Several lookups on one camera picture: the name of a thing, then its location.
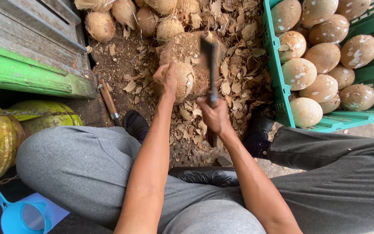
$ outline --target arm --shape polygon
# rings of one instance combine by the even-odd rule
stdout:
[[[133,163],[114,233],[157,233],[169,165],[169,125],[175,101],[177,64],[160,66],[154,80],[163,85],[153,123]],[[165,77],[162,72],[168,68]]]
[[[275,185],[237,137],[229,120],[226,102],[218,99],[215,109],[211,109],[203,98],[198,98],[197,104],[203,112],[204,122],[220,137],[229,151],[246,208],[261,222],[268,234],[302,233]]]

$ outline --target green plastic crate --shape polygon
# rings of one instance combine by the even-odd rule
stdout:
[[[276,100],[276,121],[290,127],[295,127],[294,119],[291,113],[288,96],[290,95],[289,86],[284,83],[282,76],[281,63],[279,62],[278,48],[279,38],[275,36],[271,17],[271,8],[281,0],[264,0],[265,11],[262,15],[263,27],[263,46],[268,51],[270,60],[268,68],[272,76],[272,88],[275,90]],[[340,43],[344,45],[346,40],[360,34],[374,36],[374,0],[361,17],[351,21],[349,34],[346,39]],[[374,88],[374,60],[368,65],[357,69],[355,83],[363,83]],[[366,111],[352,112],[346,110],[336,110],[325,114],[323,119],[315,126],[304,128],[316,132],[333,132],[341,129],[366,125],[374,122],[374,106]]]

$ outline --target person's left hand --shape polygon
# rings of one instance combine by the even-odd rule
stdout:
[[[170,64],[160,66],[153,75],[154,81],[162,86],[162,95],[169,94],[171,97],[175,97],[175,93],[177,92],[177,79],[174,75],[176,69],[177,61],[173,60]]]

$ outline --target gray sweatpants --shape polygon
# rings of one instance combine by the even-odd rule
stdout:
[[[66,210],[114,229],[139,148],[122,127],[50,128],[20,146],[17,171],[25,184]],[[304,233],[374,231],[374,139],[283,127],[268,158],[309,170],[271,179]],[[244,205],[239,187],[168,176],[158,233],[184,208],[211,199]]]

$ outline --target hand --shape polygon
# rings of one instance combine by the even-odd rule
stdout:
[[[202,97],[197,98],[196,103],[202,110],[203,121],[218,136],[225,133],[229,134],[231,131],[233,131],[225,100],[217,99],[215,109],[212,109],[209,104],[207,104],[207,101]]]
[[[177,79],[175,78],[174,73],[176,69],[177,61],[173,60],[170,64],[160,66],[157,72],[153,75],[154,81],[161,85],[161,95],[169,94],[171,97],[175,98]]]

